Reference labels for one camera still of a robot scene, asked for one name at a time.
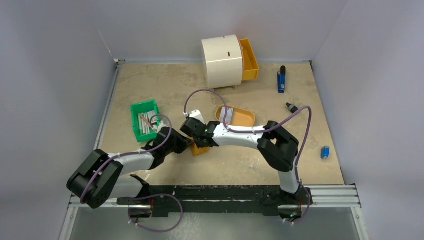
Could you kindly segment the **white credit card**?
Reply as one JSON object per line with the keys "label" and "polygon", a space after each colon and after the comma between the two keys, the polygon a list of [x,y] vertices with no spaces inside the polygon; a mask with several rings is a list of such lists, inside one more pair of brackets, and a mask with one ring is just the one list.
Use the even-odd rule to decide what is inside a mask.
{"label": "white credit card", "polygon": [[232,122],[234,115],[234,109],[231,107],[222,107],[221,114],[220,114],[220,120],[225,122],[226,124],[230,124]]}

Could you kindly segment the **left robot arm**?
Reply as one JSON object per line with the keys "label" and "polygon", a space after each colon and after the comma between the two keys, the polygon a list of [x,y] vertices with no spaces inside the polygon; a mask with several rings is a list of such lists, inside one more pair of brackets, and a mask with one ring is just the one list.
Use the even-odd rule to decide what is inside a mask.
{"label": "left robot arm", "polygon": [[163,164],[168,155],[181,154],[192,144],[193,140],[165,126],[155,139],[134,152],[106,153],[95,149],[71,175],[66,187],[92,209],[99,208],[110,198],[130,197],[142,205],[149,199],[148,189],[140,180],[131,177],[136,186],[126,192],[119,178],[136,171],[153,170]]}

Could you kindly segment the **yellow leather card holder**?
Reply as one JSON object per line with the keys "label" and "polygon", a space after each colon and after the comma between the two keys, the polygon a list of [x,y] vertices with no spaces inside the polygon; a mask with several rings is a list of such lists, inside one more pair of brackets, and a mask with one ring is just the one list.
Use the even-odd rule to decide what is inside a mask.
{"label": "yellow leather card holder", "polygon": [[195,143],[191,144],[189,148],[194,157],[207,153],[211,149],[210,147],[198,147]]}

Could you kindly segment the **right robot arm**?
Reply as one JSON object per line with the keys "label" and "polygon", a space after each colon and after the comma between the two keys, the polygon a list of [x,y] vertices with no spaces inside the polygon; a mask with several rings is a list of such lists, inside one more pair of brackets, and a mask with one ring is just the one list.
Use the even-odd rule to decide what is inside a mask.
{"label": "right robot arm", "polygon": [[193,138],[198,148],[237,146],[258,150],[268,165],[277,170],[280,196],[288,204],[300,198],[301,183],[296,165],[301,151],[299,141],[275,121],[264,126],[229,126],[219,121],[202,121],[188,117],[180,130]]}

